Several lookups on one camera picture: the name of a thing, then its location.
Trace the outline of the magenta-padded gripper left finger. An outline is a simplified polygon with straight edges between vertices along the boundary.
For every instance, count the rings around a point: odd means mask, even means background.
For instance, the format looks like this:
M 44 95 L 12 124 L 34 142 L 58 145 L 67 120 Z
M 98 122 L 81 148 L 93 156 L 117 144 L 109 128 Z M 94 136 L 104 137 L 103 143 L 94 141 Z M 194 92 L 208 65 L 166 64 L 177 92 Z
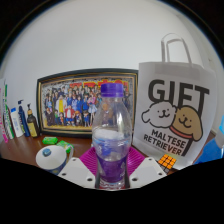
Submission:
M 94 148 L 87 150 L 80 158 L 72 157 L 59 177 L 78 186 L 94 189 L 97 177 L 97 157 Z

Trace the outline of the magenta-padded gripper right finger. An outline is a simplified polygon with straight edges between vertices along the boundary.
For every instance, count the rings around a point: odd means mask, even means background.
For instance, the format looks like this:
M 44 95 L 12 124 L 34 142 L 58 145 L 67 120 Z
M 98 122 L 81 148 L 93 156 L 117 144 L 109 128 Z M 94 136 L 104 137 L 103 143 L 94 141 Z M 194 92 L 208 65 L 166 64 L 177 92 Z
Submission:
M 143 187 L 167 176 L 153 157 L 144 157 L 134 148 L 130 148 L 128 153 L 127 175 L 131 189 Z

